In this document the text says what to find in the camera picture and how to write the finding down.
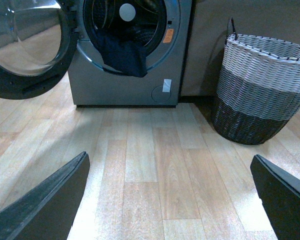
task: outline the wicker basket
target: wicker basket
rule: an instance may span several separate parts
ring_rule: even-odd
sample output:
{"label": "wicker basket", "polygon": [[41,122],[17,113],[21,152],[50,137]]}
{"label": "wicker basket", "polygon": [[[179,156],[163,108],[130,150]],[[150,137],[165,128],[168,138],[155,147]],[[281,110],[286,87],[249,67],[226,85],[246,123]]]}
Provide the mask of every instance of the wicker basket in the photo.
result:
{"label": "wicker basket", "polygon": [[279,39],[227,36],[212,111],[215,130],[246,145],[263,144],[300,109],[300,45]]}

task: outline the black cloth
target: black cloth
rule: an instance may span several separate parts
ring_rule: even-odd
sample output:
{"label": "black cloth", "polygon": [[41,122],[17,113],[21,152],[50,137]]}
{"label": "black cloth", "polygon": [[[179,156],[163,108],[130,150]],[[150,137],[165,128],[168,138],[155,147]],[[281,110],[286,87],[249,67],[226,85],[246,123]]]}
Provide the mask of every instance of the black cloth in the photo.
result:
{"label": "black cloth", "polygon": [[122,41],[111,32],[98,29],[95,44],[104,64],[128,76],[143,78],[147,75],[147,50],[140,43]]}

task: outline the washing machine door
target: washing machine door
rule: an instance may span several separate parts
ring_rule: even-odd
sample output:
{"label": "washing machine door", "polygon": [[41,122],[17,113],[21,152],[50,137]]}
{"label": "washing machine door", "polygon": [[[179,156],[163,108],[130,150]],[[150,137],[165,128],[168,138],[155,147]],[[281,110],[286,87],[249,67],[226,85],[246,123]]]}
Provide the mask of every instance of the washing machine door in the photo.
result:
{"label": "washing machine door", "polygon": [[0,98],[52,89],[76,50],[75,0],[0,0]]}

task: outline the wall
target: wall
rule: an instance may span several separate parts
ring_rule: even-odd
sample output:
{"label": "wall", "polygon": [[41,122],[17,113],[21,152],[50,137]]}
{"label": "wall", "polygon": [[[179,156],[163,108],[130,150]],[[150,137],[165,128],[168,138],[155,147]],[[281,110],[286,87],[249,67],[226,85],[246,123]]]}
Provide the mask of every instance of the wall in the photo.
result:
{"label": "wall", "polygon": [[300,44],[300,0],[197,0],[181,96],[212,96],[229,17],[239,34]]}

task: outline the washing machine drum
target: washing machine drum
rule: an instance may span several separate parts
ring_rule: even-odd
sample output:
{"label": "washing machine drum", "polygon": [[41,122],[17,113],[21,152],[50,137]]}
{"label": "washing machine drum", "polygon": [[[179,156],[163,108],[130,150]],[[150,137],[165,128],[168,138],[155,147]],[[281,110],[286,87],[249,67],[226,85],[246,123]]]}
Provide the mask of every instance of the washing machine drum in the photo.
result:
{"label": "washing machine drum", "polygon": [[93,44],[94,31],[104,29],[122,42],[141,44],[149,55],[166,31],[164,0],[86,0],[84,8],[85,28]]}

